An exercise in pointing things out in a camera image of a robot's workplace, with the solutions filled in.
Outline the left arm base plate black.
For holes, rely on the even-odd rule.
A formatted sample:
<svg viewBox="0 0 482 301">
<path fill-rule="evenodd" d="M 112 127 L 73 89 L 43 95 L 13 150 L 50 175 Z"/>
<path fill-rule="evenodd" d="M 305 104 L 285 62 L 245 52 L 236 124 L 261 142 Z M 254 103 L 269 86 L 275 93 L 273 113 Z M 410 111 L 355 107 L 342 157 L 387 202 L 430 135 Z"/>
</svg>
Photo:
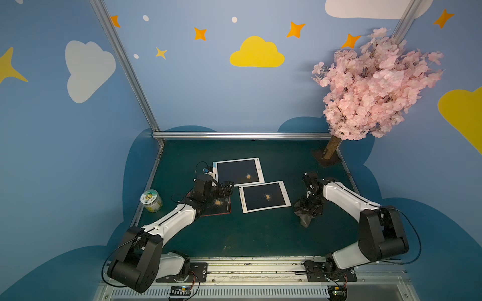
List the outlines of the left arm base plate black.
<svg viewBox="0 0 482 301">
<path fill-rule="evenodd" d="M 207 281 L 208 263 L 194 262 L 189 266 L 184 265 L 181 272 L 176 275 L 167 275 L 159 277 L 155 280 L 156 283 L 191 283 L 194 278 L 195 282 L 205 283 Z"/>
</svg>

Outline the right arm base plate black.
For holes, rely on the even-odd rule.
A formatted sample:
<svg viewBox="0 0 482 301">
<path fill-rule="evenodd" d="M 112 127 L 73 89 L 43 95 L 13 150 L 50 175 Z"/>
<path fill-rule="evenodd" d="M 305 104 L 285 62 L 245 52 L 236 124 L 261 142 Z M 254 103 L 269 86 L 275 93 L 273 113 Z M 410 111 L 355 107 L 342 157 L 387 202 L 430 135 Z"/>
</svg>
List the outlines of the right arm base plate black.
<svg viewBox="0 0 482 301">
<path fill-rule="evenodd" d="M 354 269 L 339 269 L 331 262 L 315 262 L 307 260 L 303 263 L 308 282 L 357 282 Z"/>
</svg>

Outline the white framed drawing tablet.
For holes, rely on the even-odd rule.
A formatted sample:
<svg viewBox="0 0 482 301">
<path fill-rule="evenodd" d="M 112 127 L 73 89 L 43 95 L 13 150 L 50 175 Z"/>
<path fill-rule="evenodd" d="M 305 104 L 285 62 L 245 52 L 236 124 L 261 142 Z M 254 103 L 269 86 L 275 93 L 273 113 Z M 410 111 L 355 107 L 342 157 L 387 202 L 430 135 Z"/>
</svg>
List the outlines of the white framed drawing tablet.
<svg viewBox="0 0 482 301">
<path fill-rule="evenodd" d="M 283 181 L 240 186 L 243 213 L 291 207 Z"/>
</svg>

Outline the grey blue wiping cloth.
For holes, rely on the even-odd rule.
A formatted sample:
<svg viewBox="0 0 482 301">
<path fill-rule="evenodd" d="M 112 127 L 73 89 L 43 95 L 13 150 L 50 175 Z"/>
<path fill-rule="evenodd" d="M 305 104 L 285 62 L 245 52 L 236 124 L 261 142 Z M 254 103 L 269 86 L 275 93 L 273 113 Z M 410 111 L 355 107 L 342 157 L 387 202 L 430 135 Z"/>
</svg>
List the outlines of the grey blue wiping cloth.
<svg viewBox="0 0 482 301">
<path fill-rule="evenodd" d="M 294 211 L 295 215 L 300 218 L 300 223 L 303 227 L 307 228 L 309 227 L 311 220 L 317 217 L 317 214 L 313 214 L 308 211 L 304 211 L 301 208 L 298 208 L 297 210 Z"/>
</svg>

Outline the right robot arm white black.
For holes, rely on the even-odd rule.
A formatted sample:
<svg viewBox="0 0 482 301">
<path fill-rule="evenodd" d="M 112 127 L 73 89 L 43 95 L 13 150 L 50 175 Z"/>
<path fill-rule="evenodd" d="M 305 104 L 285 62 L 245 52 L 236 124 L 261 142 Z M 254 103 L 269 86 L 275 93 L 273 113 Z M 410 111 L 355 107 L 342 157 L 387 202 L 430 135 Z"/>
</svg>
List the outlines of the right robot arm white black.
<svg viewBox="0 0 482 301">
<path fill-rule="evenodd" d="M 324 270 L 342 270 L 385 260 L 409 251 L 400 211 L 369 201 L 337 181 L 321 179 L 316 173 L 304 173 L 307 192 L 294 205 L 303 227 L 321 216 L 326 202 L 343 209 L 358 223 L 357 242 L 327 254 Z"/>
</svg>

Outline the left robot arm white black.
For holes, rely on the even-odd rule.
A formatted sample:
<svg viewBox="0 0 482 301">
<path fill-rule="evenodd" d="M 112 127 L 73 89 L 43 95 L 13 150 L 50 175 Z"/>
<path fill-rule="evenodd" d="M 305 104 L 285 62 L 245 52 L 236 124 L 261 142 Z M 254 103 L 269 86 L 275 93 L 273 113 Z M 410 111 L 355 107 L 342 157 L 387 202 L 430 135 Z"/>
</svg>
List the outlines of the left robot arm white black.
<svg viewBox="0 0 482 301">
<path fill-rule="evenodd" d="M 191 270 L 190 257 L 175 252 L 164 254 L 163 247 L 183 228 L 195 222 L 216 200 L 233 194 L 234 182 L 219 183 L 209 174 L 194 180 L 194 188 L 178 205 L 158 221 L 143 227 L 132 226 L 121 244 L 109 255 L 112 261 L 107 276 L 119 282 L 119 288 L 128 287 L 143 293 L 157 280 L 175 282 L 200 280 Z"/>
</svg>

